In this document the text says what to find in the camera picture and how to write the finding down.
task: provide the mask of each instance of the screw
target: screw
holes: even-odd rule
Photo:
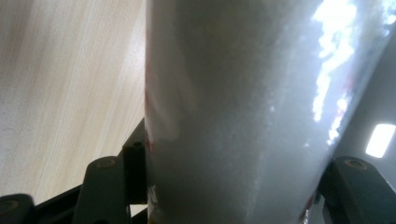
[[[113,166],[114,164],[116,164],[114,160],[108,159],[108,160],[99,161],[96,166],[98,169],[101,169],[101,168],[107,168]]]
[[[345,161],[346,165],[352,167],[352,168],[356,168],[359,170],[366,170],[367,169],[367,165],[364,164],[361,161],[356,161],[356,160],[346,160]]]

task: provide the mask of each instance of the light fixture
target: light fixture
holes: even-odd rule
[[[373,157],[382,158],[388,149],[395,130],[396,126],[393,124],[377,124],[366,148],[366,153]]]

